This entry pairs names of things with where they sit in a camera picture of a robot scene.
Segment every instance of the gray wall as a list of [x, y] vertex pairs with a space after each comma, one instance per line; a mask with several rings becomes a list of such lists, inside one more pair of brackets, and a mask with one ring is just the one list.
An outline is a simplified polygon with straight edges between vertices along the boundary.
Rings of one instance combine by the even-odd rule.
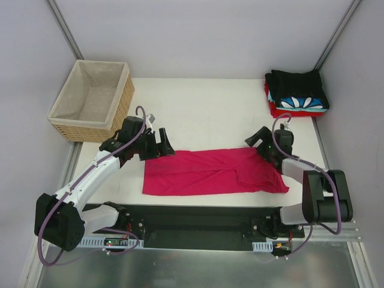
[[384, 286], [384, 1], [366, 0], [322, 69], [332, 109], [318, 120], [331, 167], [345, 171], [355, 218]]
[[134, 77], [312, 69], [351, 0], [57, 0], [85, 59]]
[[36, 199], [57, 190], [71, 144], [47, 115], [74, 56], [42, 0], [0, 9], [0, 287], [18, 286], [34, 239]]

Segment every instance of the folded garment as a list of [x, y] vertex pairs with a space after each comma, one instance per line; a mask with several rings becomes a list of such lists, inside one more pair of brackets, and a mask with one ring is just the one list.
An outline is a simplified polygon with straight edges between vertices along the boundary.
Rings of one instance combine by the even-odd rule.
[[269, 86], [268, 86], [267, 82], [265, 82], [265, 94], [267, 95], [269, 109], [271, 111], [271, 115], [273, 118], [277, 118], [284, 113], [290, 113], [292, 117], [319, 117], [319, 116], [323, 115], [323, 112], [317, 112], [317, 111], [313, 111], [313, 110], [310, 110], [310, 111], [307, 111], [307, 110], [305, 110], [305, 111], [296, 111], [296, 110], [286, 111], [286, 110], [278, 109], [276, 107], [275, 103], [273, 101], [269, 100], [269, 98], [271, 97], [271, 91], [269, 90]]
[[191, 196], [288, 190], [281, 175], [254, 148], [177, 151], [174, 156], [145, 163], [143, 194]]
[[272, 73], [265, 75], [265, 79], [278, 109], [329, 109], [317, 69], [302, 74], [272, 70]]

